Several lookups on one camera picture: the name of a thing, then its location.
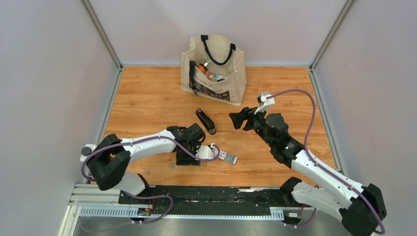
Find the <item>black stapler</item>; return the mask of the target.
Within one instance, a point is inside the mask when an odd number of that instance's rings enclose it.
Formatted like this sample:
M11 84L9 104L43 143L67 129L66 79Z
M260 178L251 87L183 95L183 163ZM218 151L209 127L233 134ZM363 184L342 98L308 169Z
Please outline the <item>black stapler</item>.
M216 128L213 120L207 116L201 109L196 110L196 116L206 128L209 134L214 135L216 133Z

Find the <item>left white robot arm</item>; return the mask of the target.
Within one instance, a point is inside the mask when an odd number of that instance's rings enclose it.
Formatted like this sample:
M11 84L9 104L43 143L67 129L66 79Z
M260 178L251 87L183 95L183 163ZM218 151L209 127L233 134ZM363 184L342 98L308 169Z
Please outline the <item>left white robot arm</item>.
M145 180L128 171L137 160L160 153L173 152L177 165L199 165L210 161L215 154L210 146L202 144L205 133L198 124L190 127L170 126L156 134L120 139L115 134L105 137L99 145L86 145L82 149L82 173L89 170L93 182L102 191L118 189L131 194L139 204L150 198Z

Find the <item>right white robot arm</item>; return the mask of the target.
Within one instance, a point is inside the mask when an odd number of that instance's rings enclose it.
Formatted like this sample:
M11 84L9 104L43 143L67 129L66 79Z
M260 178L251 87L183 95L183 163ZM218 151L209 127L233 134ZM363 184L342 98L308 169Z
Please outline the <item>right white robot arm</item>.
M356 182L308 151L288 133L288 124L280 113L256 112L244 107L229 113L235 129L254 132L270 147L273 158L288 168L304 174L321 188L299 178L289 178L281 187L281 201L287 206L296 202L315 207L339 220L353 236L369 236L387 216L381 190L374 184Z

